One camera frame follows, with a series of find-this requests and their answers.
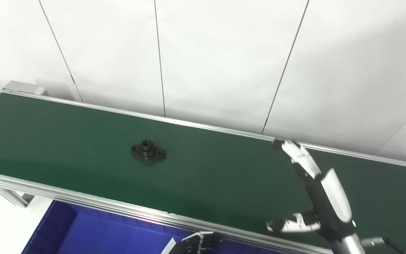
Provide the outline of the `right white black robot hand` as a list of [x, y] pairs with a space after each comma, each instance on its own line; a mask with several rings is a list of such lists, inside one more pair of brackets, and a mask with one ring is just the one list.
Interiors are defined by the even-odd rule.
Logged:
[[273, 233], [317, 232], [327, 241], [341, 241], [354, 235], [351, 206], [335, 170], [330, 168], [323, 173], [309, 151], [291, 140], [275, 139], [272, 147], [290, 158], [314, 208], [269, 220], [266, 228]]

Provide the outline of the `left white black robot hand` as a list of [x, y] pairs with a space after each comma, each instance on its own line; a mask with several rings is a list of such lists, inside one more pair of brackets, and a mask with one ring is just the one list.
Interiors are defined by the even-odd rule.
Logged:
[[177, 242], [172, 238], [162, 254], [214, 254], [223, 243], [223, 235], [214, 231], [199, 231]]

